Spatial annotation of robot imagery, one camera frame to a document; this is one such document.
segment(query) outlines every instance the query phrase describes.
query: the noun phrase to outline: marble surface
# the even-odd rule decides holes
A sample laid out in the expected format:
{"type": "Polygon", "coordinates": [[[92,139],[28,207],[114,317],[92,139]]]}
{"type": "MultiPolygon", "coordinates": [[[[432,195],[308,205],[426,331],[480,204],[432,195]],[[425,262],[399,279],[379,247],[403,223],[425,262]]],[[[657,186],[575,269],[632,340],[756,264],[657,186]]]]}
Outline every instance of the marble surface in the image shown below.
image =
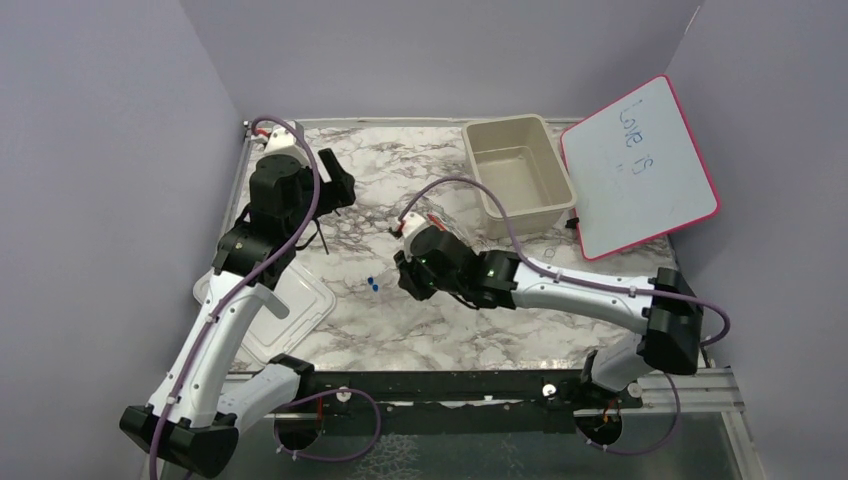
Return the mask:
{"type": "MultiPolygon", "coordinates": [[[[555,144],[561,129],[550,129],[555,144]]],[[[412,195],[445,175],[466,174],[461,128],[386,127],[306,130],[317,152],[332,148],[356,178],[357,202],[341,216],[322,218],[330,248],[316,241],[297,259],[336,295],[335,310],[289,353],[322,370],[449,370],[580,368],[589,351],[614,343],[626,331],[591,318],[548,310],[467,309],[437,293],[418,302],[397,287],[392,255],[400,244],[386,233],[389,222],[412,195]],[[374,292],[367,283],[374,277],[374,292]]],[[[254,150],[239,200],[248,201],[247,179],[255,168],[254,150]]],[[[448,183],[431,191],[415,208],[434,212],[457,226],[471,246],[508,246],[484,238],[472,187],[448,183]]],[[[667,239],[588,262],[576,233],[562,228],[521,238],[525,252],[542,261],[602,274],[652,275],[674,267],[667,239]]],[[[306,236],[314,231],[310,227],[306,236]]],[[[257,368],[237,356],[234,370],[257,368]]]]}

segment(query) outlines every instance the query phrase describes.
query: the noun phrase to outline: gray wall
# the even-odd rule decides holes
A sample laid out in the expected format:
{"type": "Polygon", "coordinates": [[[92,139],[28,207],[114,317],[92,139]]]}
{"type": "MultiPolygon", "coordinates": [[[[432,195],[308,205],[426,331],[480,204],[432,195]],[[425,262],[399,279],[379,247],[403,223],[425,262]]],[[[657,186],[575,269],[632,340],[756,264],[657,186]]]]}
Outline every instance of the gray wall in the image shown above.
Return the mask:
{"type": "Polygon", "coordinates": [[[702,0],[182,0],[239,112],[583,116],[662,73],[702,0]]]}
{"type": "Polygon", "coordinates": [[[708,0],[668,73],[724,210],[674,236],[736,320],[733,365],[771,478],[848,469],[848,2],[708,0]]]}
{"type": "Polygon", "coordinates": [[[238,120],[176,0],[0,2],[3,478],[138,478],[238,120]]]}

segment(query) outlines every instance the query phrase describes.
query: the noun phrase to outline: cable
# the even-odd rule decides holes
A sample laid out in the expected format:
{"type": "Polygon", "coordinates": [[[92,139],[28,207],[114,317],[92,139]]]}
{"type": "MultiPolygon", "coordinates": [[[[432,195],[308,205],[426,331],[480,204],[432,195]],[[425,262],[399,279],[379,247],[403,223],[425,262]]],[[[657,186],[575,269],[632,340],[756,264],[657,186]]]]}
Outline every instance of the cable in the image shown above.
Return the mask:
{"type": "Polygon", "coordinates": [[[366,445],[365,448],[363,448],[362,450],[360,450],[356,453],[352,453],[350,455],[345,455],[344,457],[322,457],[322,456],[319,456],[319,455],[310,455],[308,453],[300,453],[300,450],[289,450],[288,448],[286,448],[283,445],[283,443],[280,441],[280,429],[277,426],[277,424],[275,423],[274,424],[274,439],[277,442],[277,453],[286,452],[289,455],[291,455],[293,459],[306,458],[308,460],[317,460],[319,462],[339,463],[339,462],[348,462],[350,460],[357,459],[357,458],[365,455],[366,453],[368,453],[372,448],[374,448],[374,445],[377,444],[377,440],[380,439],[380,431],[383,428],[383,420],[380,416],[380,406],[377,405],[377,401],[374,400],[374,398],[372,398],[371,395],[368,395],[367,393],[363,392],[362,390],[357,390],[355,388],[337,388],[335,390],[327,390],[326,392],[316,393],[315,395],[310,395],[308,397],[301,398],[300,400],[295,400],[293,402],[287,403],[285,405],[280,406],[280,408],[296,407],[298,405],[302,405],[304,403],[308,403],[308,402],[311,402],[311,401],[319,399],[319,398],[324,398],[324,397],[329,396],[329,395],[335,395],[337,393],[355,393],[357,395],[365,397],[365,399],[368,400],[369,403],[371,403],[371,406],[374,407],[374,414],[377,416],[377,421],[376,421],[376,427],[374,428],[374,435],[371,437],[371,440],[368,442],[368,445],[366,445]]]}
{"type": "Polygon", "coordinates": [[[642,450],[618,450],[615,448],[610,448],[608,445],[599,445],[593,442],[592,440],[589,440],[589,438],[586,437],[586,435],[578,429],[577,431],[580,432],[580,435],[586,439],[586,444],[591,445],[592,447],[597,448],[598,450],[603,450],[605,453],[611,453],[613,455],[620,455],[623,457],[638,457],[639,455],[647,455],[649,453],[654,453],[663,446],[665,446],[666,443],[671,441],[672,437],[674,437],[677,431],[680,430],[680,392],[677,391],[677,385],[674,384],[674,380],[672,380],[671,375],[667,373],[664,373],[663,375],[665,375],[665,378],[668,379],[668,384],[671,385],[671,392],[674,393],[674,405],[676,407],[674,412],[674,418],[671,421],[671,427],[669,427],[668,432],[665,434],[665,436],[663,436],[663,438],[659,439],[655,444],[651,445],[650,447],[644,448],[642,450]]]}
{"type": "MultiPolygon", "coordinates": [[[[303,138],[297,129],[289,126],[283,120],[273,117],[270,115],[260,116],[253,120],[251,124],[251,131],[255,135],[256,125],[259,122],[270,121],[279,124],[281,127],[288,130],[291,133],[297,143],[303,147],[303,150],[306,152],[306,157],[309,159],[309,166],[312,168],[312,200],[309,203],[309,209],[306,211],[306,216],[303,217],[303,222],[297,227],[294,234],[292,234],[291,238],[280,247],[279,250],[274,252],[270,257],[268,257],[264,262],[260,263],[256,266],[250,273],[247,274],[239,283],[237,283],[223,298],[215,308],[209,313],[209,316],[212,318],[218,318],[221,312],[227,307],[227,304],[238,294],[238,292],[244,288],[247,284],[253,281],[257,276],[259,276],[262,271],[276,262],[281,256],[285,255],[291,248],[294,247],[297,240],[303,234],[303,231],[306,230],[306,226],[309,225],[309,222],[312,220],[312,217],[315,215],[315,211],[318,209],[318,196],[321,189],[321,173],[318,171],[318,162],[315,161],[315,155],[312,153],[312,149],[309,148],[309,145],[306,144],[306,140],[303,138]]],[[[174,381],[174,387],[171,389],[170,393],[168,393],[169,399],[176,399],[180,393],[180,389],[182,389],[183,383],[185,382],[186,376],[188,372],[191,370],[192,364],[194,363],[195,357],[197,357],[197,353],[200,350],[200,346],[203,344],[203,341],[206,339],[206,335],[209,333],[209,330],[212,329],[212,322],[204,322],[203,327],[201,327],[200,332],[197,334],[197,338],[194,340],[194,344],[191,346],[191,349],[186,356],[185,363],[183,364],[182,369],[180,369],[180,373],[177,375],[177,379],[174,381]]],[[[165,406],[162,408],[162,413],[159,415],[159,420],[156,422],[156,428],[153,430],[153,438],[150,441],[150,459],[149,459],[149,467],[150,467],[150,480],[159,480],[159,474],[156,472],[156,459],[158,457],[159,452],[159,442],[162,439],[162,431],[165,429],[165,423],[168,421],[168,415],[171,413],[171,409],[173,408],[173,403],[170,401],[165,403],[165,406]]]]}
{"type": "Polygon", "coordinates": [[[680,294],[680,293],[665,292],[665,291],[662,291],[662,290],[648,290],[648,289],[644,289],[644,288],[637,288],[637,289],[631,291],[631,289],[629,289],[627,287],[618,287],[618,286],[615,286],[615,285],[607,285],[607,284],[604,284],[604,283],[598,283],[598,282],[592,282],[592,281],[589,281],[589,280],[583,280],[582,278],[574,278],[574,277],[569,277],[569,276],[566,276],[566,275],[561,275],[557,272],[554,272],[552,270],[548,270],[548,269],[545,269],[545,268],[542,268],[542,267],[536,265],[535,263],[531,262],[529,258],[527,258],[527,256],[524,254],[524,252],[521,251],[521,243],[518,241],[518,238],[515,234],[515,229],[512,226],[512,221],[507,216],[506,209],[504,209],[504,206],[503,206],[503,204],[501,204],[500,200],[498,200],[498,198],[495,196],[495,194],[492,193],[492,191],[489,190],[485,185],[483,185],[482,183],[477,182],[475,180],[472,180],[470,178],[452,175],[452,176],[440,178],[440,179],[430,183],[429,185],[422,188],[421,191],[419,191],[418,193],[416,193],[412,197],[412,200],[409,201],[409,203],[406,205],[406,207],[404,207],[404,209],[400,212],[400,215],[398,215],[398,221],[401,221],[401,222],[403,221],[403,217],[405,217],[406,214],[409,213],[409,210],[412,209],[412,206],[415,205],[415,203],[418,200],[420,200],[421,197],[424,196],[424,194],[429,192],[436,185],[440,185],[440,184],[445,183],[445,182],[467,183],[469,185],[472,185],[472,186],[479,188],[486,195],[488,195],[488,197],[492,200],[492,203],[494,203],[495,207],[497,207],[498,212],[500,212],[501,217],[504,219],[504,224],[506,225],[507,232],[509,232],[509,238],[512,241],[512,247],[515,249],[515,253],[518,255],[518,258],[520,258],[522,263],[527,265],[528,268],[530,268],[534,272],[538,273],[539,275],[544,275],[546,277],[553,278],[556,281],[564,281],[564,282],[568,282],[568,283],[571,283],[571,284],[574,284],[574,285],[579,285],[581,287],[594,288],[595,290],[602,290],[602,291],[612,292],[612,293],[624,293],[624,294],[627,294],[627,295],[634,295],[634,294],[635,295],[650,295],[650,296],[654,296],[654,297],[670,298],[672,300],[681,300],[681,301],[684,301],[684,302],[687,302],[687,303],[694,303],[695,305],[701,305],[703,307],[707,307],[710,310],[716,312],[721,317],[721,319],[724,321],[724,326],[722,327],[722,329],[718,333],[718,335],[716,335],[712,338],[708,338],[707,340],[704,340],[703,342],[701,342],[702,347],[706,347],[708,345],[712,345],[712,344],[718,342],[719,340],[726,337],[727,333],[730,332],[730,316],[727,314],[727,312],[724,311],[723,308],[719,307],[715,303],[710,302],[708,300],[703,300],[703,299],[700,299],[698,297],[691,297],[689,295],[683,295],[683,294],[680,294]]]}

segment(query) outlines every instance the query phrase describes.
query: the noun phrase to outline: white plastic lid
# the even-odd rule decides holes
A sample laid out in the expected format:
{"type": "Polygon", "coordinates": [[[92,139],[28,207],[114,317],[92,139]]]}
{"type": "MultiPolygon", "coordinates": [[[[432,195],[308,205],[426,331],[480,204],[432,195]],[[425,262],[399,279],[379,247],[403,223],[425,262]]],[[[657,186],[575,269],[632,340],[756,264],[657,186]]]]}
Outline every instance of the white plastic lid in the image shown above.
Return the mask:
{"type": "MultiPolygon", "coordinates": [[[[207,272],[195,284],[193,294],[198,303],[209,290],[207,272]]],[[[279,319],[262,307],[244,335],[236,358],[263,366],[281,353],[289,353],[336,307],[336,296],[297,260],[286,267],[274,294],[289,308],[289,315],[279,319]]]]}

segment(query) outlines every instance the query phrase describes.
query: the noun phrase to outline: purple cable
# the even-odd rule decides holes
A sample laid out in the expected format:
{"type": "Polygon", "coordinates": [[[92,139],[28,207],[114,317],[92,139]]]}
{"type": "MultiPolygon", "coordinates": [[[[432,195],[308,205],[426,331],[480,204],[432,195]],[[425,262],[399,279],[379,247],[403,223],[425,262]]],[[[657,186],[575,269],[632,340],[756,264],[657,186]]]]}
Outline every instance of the purple cable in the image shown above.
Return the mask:
{"type": "Polygon", "coordinates": [[[659,441],[657,441],[657,443],[651,445],[648,448],[644,448],[642,450],[627,451],[617,450],[615,448],[609,447],[604,448],[603,445],[599,445],[593,442],[592,440],[589,440],[589,438],[587,438],[586,435],[583,434],[583,432],[577,430],[578,432],[580,432],[580,435],[586,439],[586,443],[597,448],[598,450],[603,450],[604,453],[611,453],[613,455],[620,455],[623,457],[637,457],[639,455],[647,455],[649,453],[654,453],[660,448],[664,447],[666,443],[671,441],[671,438],[674,437],[674,435],[680,429],[680,393],[677,391],[677,385],[674,384],[674,380],[672,380],[671,375],[667,373],[664,373],[663,375],[665,375],[665,378],[668,379],[669,385],[671,385],[671,391],[672,393],[674,393],[674,404],[677,407],[674,412],[674,419],[671,421],[671,427],[669,427],[668,433],[666,433],[663,438],[661,438],[659,441]]]}
{"type": "MultiPolygon", "coordinates": [[[[407,213],[409,213],[409,210],[412,209],[412,206],[415,205],[415,202],[420,200],[421,197],[424,196],[424,194],[429,192],[436,185],[439,185],[439,184],[442,184],[442,183],[445,183],[445,182],[467,183],[469,185],[473,185],[473,186],[479,188],[486,195],[489,196],[489,198],[492,200],[492,203],[494,203],[495,207],[497,207],[498,212],[500,212],[501,217],[504,219],[504,224],[506,224],[507,232],[509,232],[509,238],[512,241],[512,248],[515,249],[515,253],[518,255],[518,258],[521,259],[522,263],[527,265],[527,267],[530,268],[531,270],[533,270],[534,272],[538,273],[539,275],[544,275],[546,277],[553,278],[556,281],[564,281],[564,282],[568,282],[568,283],[571,283],[571,284],[574,284],[574,285],[579,285],[581,287],[594,288],[595,290],[602,290],[602,291],[612,292],[612,293],[625,293],[627,295],[631,294],[630,289],[626,288],[626,287],[617,287],[615,285],[607,285],[607,284],[604,284],[604,283],[598,283],[598,282],[592,282],[592,281],[589,281],[589,280],[583,280],[582,278],[574,278],[574,277],[569,277],[569,276],[566,276],[566,275],[559,275],[559,274],[557,274],[557,273],[555,273],[551,270],[542,268],[542,267],[534,264],[533,262],[531,262],[530,259],[527,258],[526,255],[524,255],[524,252],[521,251],[521,243],[518,241],[518,238],[515,234],[515,229],[513,229],[513,227],[512,227],[512,221],[507,216],[506,209],[504,209],[503,204],[501,204],[500,200],[498,200],[498,198],[495,196],[495,194],[492,193],[491,190],[486,188],[485,185],[483,185],[482,183],[477,182],[475,180],[472,180],[470,178],[452,175],[452,176],[440,178],[440,179],[430,183],[426,187],[422,188],[421,191],[416,193],[415,196],[412,197],[412,200],[409,201],[409,203],[406,205],[406,207],[400,212],[400,215],[398,215],[398,221],[403,220],[403,217],[406,216],[407,213]]],[[[727,312],[724,311],[723,308],[719,307],[715,303],[710,302],[708,300],[703,300],[703,299],[700,299],[698,297],[690,297],[689,295],[682,295],[680,293],[664,292],[662,290],[647,290],[647,289],[643,289],[643,288],[638,288],[632,293],[636,294],[636,295],[650,295],[650,296],[654,296],[654,297],[670,298],[672,300],[681,300],[681,301],[688,302],[688,303],[694,303],[695,305],[701,305],[703,307],[707,307],[710,310],[716,312],[721,317],[721,319],[724,321],[724,326],[722,327],[722,329],[718,333],[718,335],[701,342],[702,347],[706,347],[708,345],[712,345],[712,344],[718,342],[719,340],[726,337],[727,333],[730,332],[730,316],[727,314],[727,312]]]]}
{"type": "Polygon", "coordinates": [[[300,400],[295,400],[293,402],[287,403],[285,405],[281,405],[280,408],[291,408],[296,407],[298,405],[303,405],[304,403],[312,402],[322,397],[326,397],[328,395],[335,395],[337,393],[355,393],[357,395],[365,397],[371,406],[374,407],[374,414],[377,416],[376,426],[374,427],[374,435],[371,437],[371,440],[368,442],[368,445],[365,446],[362,450],[352,453],[350,455],[345,455],[344,457],[322,457],[319,455],[310,455],[308,453],[300,453],[299,450],[289,450],[286,448],[283,443],[280,441],[280,429],[277,425],[274,425],[274,440],[277,441],[277,452],[286,452],[289,455],[292,455],[294,458],[305,458],[307,460],[317,460],[319,462],[331,462],[331,463],[339,463],[339,462],[349,462],[351,460],[355,460],[374,448],[374,445],[377,444],[377,440],[380,439],[380,431],[383,428],[383,419],[380,417],[380,407],[377,405],[377,401],[374,400],[371,395],[363,392],[362,390],[357,390],[355,388],[337,388],[334,390],[327,390],[326,392],[316,393],[315,395],[310,395],[308,397],[301,398],[300,400]]]}
{"type": "MultiPolygon", "coordinates": [[[[221,314],[221,311],[227,307],[227,304],[233,299],[233,297],[238,294],[238,292],[244,288],[245,285],[252,282],[254,278],[259,276],[263,270],[268,268],[268,266],[272,265],[276,262],[281,256],[283,256],[287,251],[289,251],[292,247],[294,247],[295,243],[300,239],[300,236],[303,234],[303,231],[306,230],[306,227],[309,225],[309,222],[312,221],[312,216],[315,215],[315,210],[318,209],[318,195],[321,189],[321,173],[318,171],[318,163],[315,161],[315,155],[312,154],[312,149],[309,148],[309,145],[306,144],[306,140],[303,138],[303,135],[298,133],[297,129],[292,128],[285,121],[271,116],[271,115],[263,115],[260,117],[256,117],[251,124],[251,131],[256,134],[256,126],[259,122],[274,122],[279,124],[281,127],[288,130],[289,133],[294,136],[297,143],[303,147],[303,150],[306,151],[306,157],[309,159],[309,166],[312,168],[312,200],[309,203],[309,209],[306,211],[306,216],[303,217],[303,223],[297,227],[294,234],[289,238],[289,240],[280,247],[279,250],[274,252],[270,257],[268,257],[264,262],[260,263],[256,266],[250,273],[247,274],[236,286],[234,286],[212,311],[209,315],[212,318],[218,318],[221,314]]],[[[180,389],[185,382],[185,378],[188,375],[189,370],[191,370],[192,364],[194,363],[195,357],[197,357],[197,352],[200,350],[200,346],[203,344],[203,341],[206,339],[206,335],[209,333],[209,330],[212,328],[212,323],[205,322],[203,327],[201,327],[200,332],[197,334],[197,338],[194,340],[194,344],[191,346],[191,349],[186,356],[185,363],[183,364],[183,368],[180,370],[180,373],[177,375],[176,381],[174,381],[174,387],[171,389],[171,392],[168,394],[169,397],[176,398],[180,393],[180,389]]],[[[159,442],[162,440],[162,431],[165,429],[165,423],[168,421],[168,415],[171,413],[171,408],[173,404],[166,403],[162,408],[162,413],[159,415],[159,420],[156,422],[156,428],[153,430],[153,438],[150,441],[150,480],[159,480],[159,474],[156,472],[156,458],[159,453],[159,442]]]]}

